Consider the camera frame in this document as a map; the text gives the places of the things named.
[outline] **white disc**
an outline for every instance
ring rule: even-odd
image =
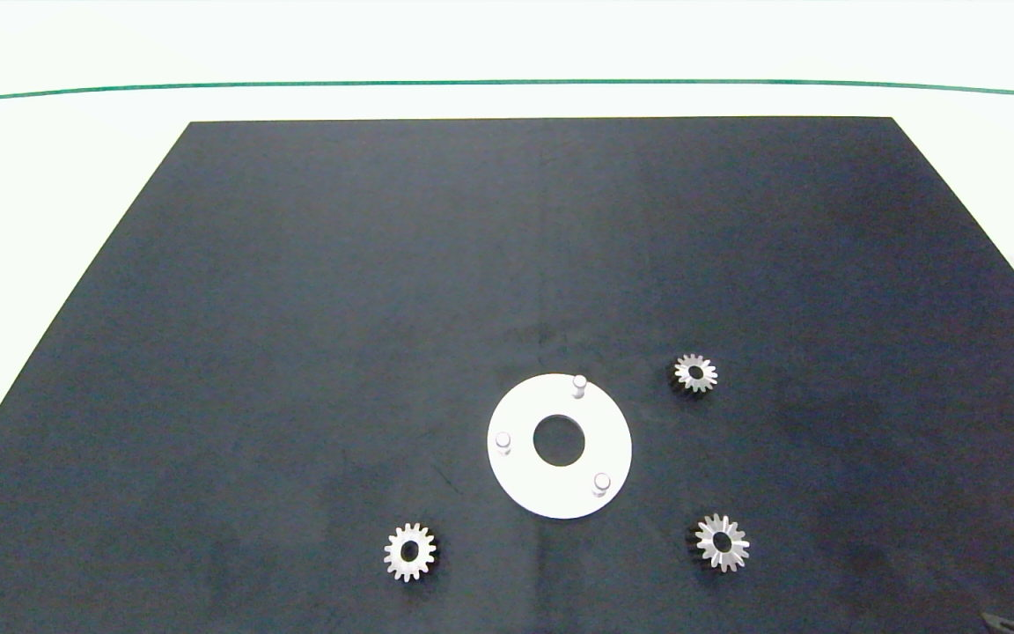
[[[581,390],[583,382],[571,374],[526,378],[491,414],[492,472],[512,500],[545,517],[582,517],[602,508],[632,467],[632,435],[620,407],[591,382]],[[577,423],[584,436],[581,456],[571,465],[551,465],[534,448],[538,423],[558,415]]]

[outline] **green line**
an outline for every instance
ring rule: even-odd
[[[841,79],[416,79],[358,81],[217,81],[216,83],[139,83],[130,85],[93,85],[87,88],[61,88],[31,92],[5,92],[0,99],[21,99],[24,96],[79,95],[82,92],[119,92],[124,90],[173,90],[179,88],[286,88],[338,87],[338,85],[843,85],[854,88],[910,88],[914,90],[949,90],[977,92],[983,95],[1011,95],[1006,88],[981,88],[974,85],[941,83],[901,83],[901,81],[851,81]]]

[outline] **black mat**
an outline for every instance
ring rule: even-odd
[[[704,400],[665,380],[684,352]],[[632,430],[580,520],[484,452],[551,370]],[[751,538],[736,574],[689,557],[712,512]],[[440,542],[410,585],[406,521]],[[1014,273],[890,120],[193,124],[0,407],[0,631],[980,611],[1014,619]]]

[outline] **black surface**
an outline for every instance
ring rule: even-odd
[[[707,354],[719,389],[677,397]],[[574,521],[499,398],[631,423]],[[752,541],[701,569],[684,531]],[[440,543],[426,581],[386,537]],[[193,124],[0,407],[0,631],[979,631],[1014,619],[1014,273],[890,120]]]

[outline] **gear center hole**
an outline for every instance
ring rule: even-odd
[[[715,537],[712,538],[712,541],[715,542],[715,549],[717,549],[719,553],[729,553],[730,549],[733,547],[732,539],[730,539],[729,535],[724,533],[716,533]]]
[[[414,561],[417,558],[417,554],[420,552],[417,542],[406,542],[402,545],[402,559],[407,562]]]
[[[534,428],[534,450],[556,467],[573,465],[584,450],[584,433],[574,418],[561,414],[544,418]]]

